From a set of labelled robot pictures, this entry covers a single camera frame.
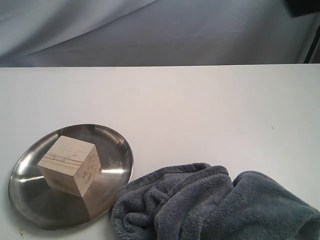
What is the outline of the grey fluffy towel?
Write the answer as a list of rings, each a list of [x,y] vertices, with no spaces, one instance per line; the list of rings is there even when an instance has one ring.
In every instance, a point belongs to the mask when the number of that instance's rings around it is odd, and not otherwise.
[[[267,175],[168,166],[125,185],[111,213],[122,240],[317,240],[319,211]]]

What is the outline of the light wooden cube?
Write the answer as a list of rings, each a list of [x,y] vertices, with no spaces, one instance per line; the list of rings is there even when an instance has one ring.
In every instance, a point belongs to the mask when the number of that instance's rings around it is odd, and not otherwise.
[[[101,162],[95,144],[62,135],[37,167],[50,187],[82,198],[100,172]]]

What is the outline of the round stainless steel plate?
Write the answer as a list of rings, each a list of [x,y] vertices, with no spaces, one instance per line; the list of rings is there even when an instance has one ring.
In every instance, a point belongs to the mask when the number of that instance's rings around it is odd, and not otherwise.
[[[95,144],[101,171],[84,197],[50,187],[37,163],[60,136]],[[84,225],[105,214],[117,192],[132,176],[134,157],[127,140],[117,131],[97,124],[77,124],[55,130],[31,145],[20,157],[8,182],[13,211],[24,220],[47,230]]]

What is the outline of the grey backdrop cloth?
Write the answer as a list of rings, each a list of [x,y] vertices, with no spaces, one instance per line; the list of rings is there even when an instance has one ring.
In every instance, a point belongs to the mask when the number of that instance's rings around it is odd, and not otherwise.
[[[284,0],[3,0],[0,65],[295,64],[319,23]]]

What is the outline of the black post at right edge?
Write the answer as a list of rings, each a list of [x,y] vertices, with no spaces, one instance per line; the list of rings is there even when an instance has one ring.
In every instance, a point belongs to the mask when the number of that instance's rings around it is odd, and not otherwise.
[[[319,41],[320,41],[320,26],[317,28],[317,30],[315,32],[315,35],[314,35],[314,38],[313,38],[312,43],[310,45],[310,48],[309,48],[307,55],[303,61],[304,64],[308,64],[311,62]]]

